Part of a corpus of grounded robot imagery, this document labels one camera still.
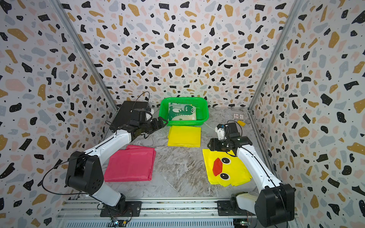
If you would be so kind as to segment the yellow duck raincoat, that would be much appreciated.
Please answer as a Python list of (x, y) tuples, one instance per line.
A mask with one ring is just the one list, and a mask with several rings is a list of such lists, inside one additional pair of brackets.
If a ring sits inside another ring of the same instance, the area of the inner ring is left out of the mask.
[(251, 181), (251, 174), (244, 163), (233, 155), (233, 151), (225, 153), (203, 149), (202, 154), (210, 184), (227, 187)]

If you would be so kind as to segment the white dinosaur raincoat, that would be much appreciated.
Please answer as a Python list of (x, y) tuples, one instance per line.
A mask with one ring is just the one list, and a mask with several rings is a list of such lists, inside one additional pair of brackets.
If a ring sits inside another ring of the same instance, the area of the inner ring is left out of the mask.
[(169, 103), (168, 105), (169, 121), (195, 121), (196, 107), (191, 104)]

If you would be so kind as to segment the plain yellow raincoat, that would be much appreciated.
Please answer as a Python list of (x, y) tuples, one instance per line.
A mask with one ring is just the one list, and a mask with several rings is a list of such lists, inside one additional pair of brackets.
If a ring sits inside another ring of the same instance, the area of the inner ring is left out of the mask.
[(201, 147), (200, 127), (195, 126), (171, 126), (168, 134), (168, 146), (172, 147)]

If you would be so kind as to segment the pink raincoat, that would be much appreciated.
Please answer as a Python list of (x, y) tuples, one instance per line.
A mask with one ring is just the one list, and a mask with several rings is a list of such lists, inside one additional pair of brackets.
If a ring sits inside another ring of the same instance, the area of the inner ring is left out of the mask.
[(128, 145), (109, 158), (106, 182), (151, 181), (156, 158), (154, 148)]

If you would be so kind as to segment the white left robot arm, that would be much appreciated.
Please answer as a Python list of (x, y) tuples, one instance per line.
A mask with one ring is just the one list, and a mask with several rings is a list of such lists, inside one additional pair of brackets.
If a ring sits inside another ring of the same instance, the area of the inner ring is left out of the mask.
[(168, 121), (162, 117), (147, 122), (130, 121), (117, 128), (116, 132), (103, 142), (86, 150), (74, 152), (68, 161), (66, 185), (81, 191), (105, 205), (115, 207), (122, 201), (123, 194), (116, 192), (104, 181), (102, 165), (121, 147), (142, 134), (152, 134), (164, 128)]

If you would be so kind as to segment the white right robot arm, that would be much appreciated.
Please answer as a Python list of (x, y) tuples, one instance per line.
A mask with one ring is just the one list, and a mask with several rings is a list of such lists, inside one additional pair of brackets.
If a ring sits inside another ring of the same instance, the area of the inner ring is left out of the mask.
[(259, 195), (241, 193), (235, 196), (240, 210), (256, 215), (257, 222), (263, 227), (276, 226), (294, 220), (295, 191), (290, 184), (283, 184), (258, 156), (252, 142), (246, 136), (233, 139), (212, 138), (207, 147), (212, 151), (229, 152), (232, 150), (251, 174)]

